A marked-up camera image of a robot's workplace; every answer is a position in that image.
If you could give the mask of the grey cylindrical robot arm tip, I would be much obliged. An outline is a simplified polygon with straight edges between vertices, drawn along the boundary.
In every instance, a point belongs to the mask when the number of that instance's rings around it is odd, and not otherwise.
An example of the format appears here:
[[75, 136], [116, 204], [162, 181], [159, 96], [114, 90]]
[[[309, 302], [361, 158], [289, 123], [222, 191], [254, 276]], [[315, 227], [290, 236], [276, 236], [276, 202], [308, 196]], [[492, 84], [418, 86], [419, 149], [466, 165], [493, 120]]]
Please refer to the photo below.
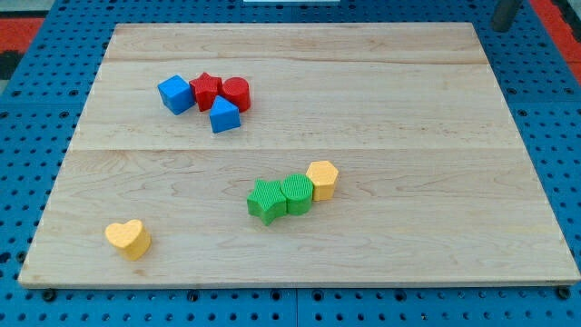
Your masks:
[[507, 32], [517, 16], [523, 0], [497, 0], [491, 16], [490, 26], [494, 32]]

